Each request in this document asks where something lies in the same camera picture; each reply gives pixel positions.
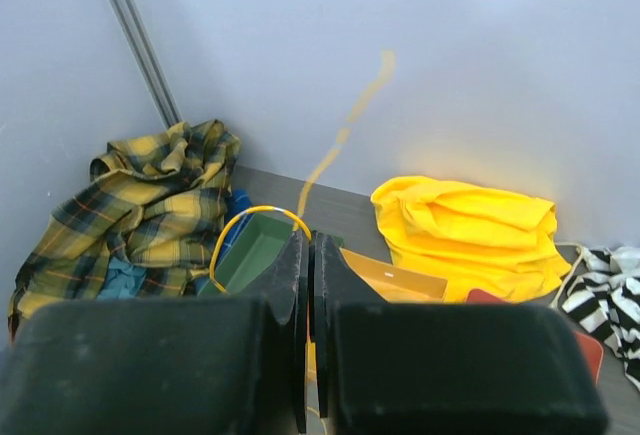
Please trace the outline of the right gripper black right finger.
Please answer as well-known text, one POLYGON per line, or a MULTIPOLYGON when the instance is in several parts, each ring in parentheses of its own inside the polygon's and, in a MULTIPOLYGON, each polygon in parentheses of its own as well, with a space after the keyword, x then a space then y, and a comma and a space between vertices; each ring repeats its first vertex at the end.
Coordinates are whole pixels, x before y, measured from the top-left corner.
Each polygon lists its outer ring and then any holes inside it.
POLYGON ((391 303, 313 241, 318 411, 336 434, 603 434, 574 331, 536 304, 391 303))

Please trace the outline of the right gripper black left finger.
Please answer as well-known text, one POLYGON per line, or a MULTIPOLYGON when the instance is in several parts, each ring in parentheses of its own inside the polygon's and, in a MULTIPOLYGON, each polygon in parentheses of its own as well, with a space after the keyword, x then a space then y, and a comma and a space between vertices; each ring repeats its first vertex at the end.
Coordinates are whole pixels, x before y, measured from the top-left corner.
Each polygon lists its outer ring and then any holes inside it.
POLYGON ((236 295, 39 309, 1 370, 2 432, 303 432, 307 262, 294 232, 236 295))

